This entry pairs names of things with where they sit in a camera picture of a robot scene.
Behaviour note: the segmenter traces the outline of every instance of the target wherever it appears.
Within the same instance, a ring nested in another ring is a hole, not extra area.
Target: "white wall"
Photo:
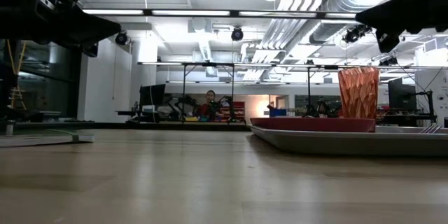
[[[156,66],[137,64],[140,53],[140,42],[132,44],[132,73],[129,107],[133,107],[135,101],[140,100],[140,87],[155,84]]]
[[[78,119],[123,123],[116,111],[130,108],[131,55],[110,39],[98,45],[98,57],[83,55],[80,71]]]

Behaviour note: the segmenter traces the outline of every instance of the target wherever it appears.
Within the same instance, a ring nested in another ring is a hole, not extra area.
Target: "white tray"
[[[376,133],[353,133],[249,127],[256,136],[292,153],[448,157],[446,129],[437,134],[420,134],[423,128],[377,127]]]

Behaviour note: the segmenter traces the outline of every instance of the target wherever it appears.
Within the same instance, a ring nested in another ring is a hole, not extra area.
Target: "overhead rail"
[[[323,64],[255,64],[255,63],[220,63],[220,62],[138,62],[142,65],[155,66],[203,66],[203,67],[292,67],[305,69],[338,70],[354,67],[374,67],[378,69],[411,69],[411,70],[440,70],[448,69],[448,66],[365,66],[365,65],[323,65]]]
[[[303,20],[355,20],[356,13],[310,10],[192,10],[147,8],[85,8],[84,13],[98,16],[161,17],[161,18],[276,18]]]

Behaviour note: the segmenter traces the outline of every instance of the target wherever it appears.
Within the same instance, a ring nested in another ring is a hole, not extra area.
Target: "table surface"
[[[88,132],[95,143],[0,149],[2,223],[448,223],[448,160],[291,155],[244,132]]]

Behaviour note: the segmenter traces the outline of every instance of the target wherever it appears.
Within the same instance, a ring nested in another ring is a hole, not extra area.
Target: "yellow rope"
[[[13,54],[11,53],[11,45],[9,44],[9,39],[6,40],[7,44],[8,44],[8,52],[9,52],[9,59],[11,60],[11,67],[13,68],[13,73],[15,75],[17,75],[15,73],[15,67],[14,67],[14,59],[13,59]]]
[[[23,55],[25,55],[25,48],[27,47],[27,42],[23,42],[22,55],[20,56],[19,66],[17,67],[17,72],[20,73],[20,68],[22,67]]]
[[[11,45],[9,43],[9,39],[7,39],[6,42],[8,44],[8,52],[9,52],[9,58],[11,60],[11,68],[13,69],[13,73],[15,75],[18,75],[20,73],[20,68],[22,66],[23,56],[25,55],[25,49],[27,47],[27,42],[25,41],[23,43],[22,54],[21,54],[20,59],[19,59],[19,65],[17,66],[17,70],[15,69],[15,66],[14,66],[14,59],[13,59],[13,54],[11,52]],[[23,102],[22,91],[20,90],[18,82],[17,82],[17,91],[19,92],[19,97],[20,97],[20,101],[22,102],[23,109],[27,110],[27,107],[25,106],[25,103]],[[11,106],[14,109],[14,106],[15,106],[15,94],[13,94],[13,98],[11,99]]]

